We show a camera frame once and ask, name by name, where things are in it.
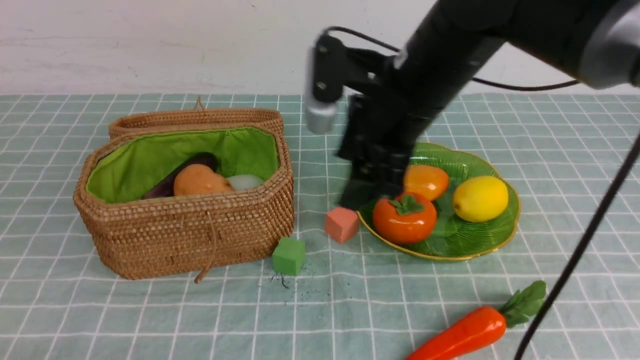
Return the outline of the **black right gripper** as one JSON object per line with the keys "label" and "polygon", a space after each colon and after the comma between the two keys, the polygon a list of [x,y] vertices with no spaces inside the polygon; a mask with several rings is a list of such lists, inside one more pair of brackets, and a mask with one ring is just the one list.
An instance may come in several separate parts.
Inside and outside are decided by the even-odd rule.
{"label": "black right gripper", "polygon": [[357,211],[405,191],[410,153],[446,106],[445,64],[434,55],[341,55],[336,60],[349,98],[336,155],[351,162],[339,205]]}

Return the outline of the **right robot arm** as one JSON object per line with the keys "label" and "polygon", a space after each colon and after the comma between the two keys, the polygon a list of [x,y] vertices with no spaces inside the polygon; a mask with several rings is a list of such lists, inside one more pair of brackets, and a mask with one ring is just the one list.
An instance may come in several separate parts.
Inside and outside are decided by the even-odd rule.
{"label": "right robot arm", "polygon": [[439,0],[394,56],[333,48],[343,85],[358,91],[338,151],[351,164],[339,205],[400,196],[418,137],[504,44],[593,89],[639,86],[637,0]]}

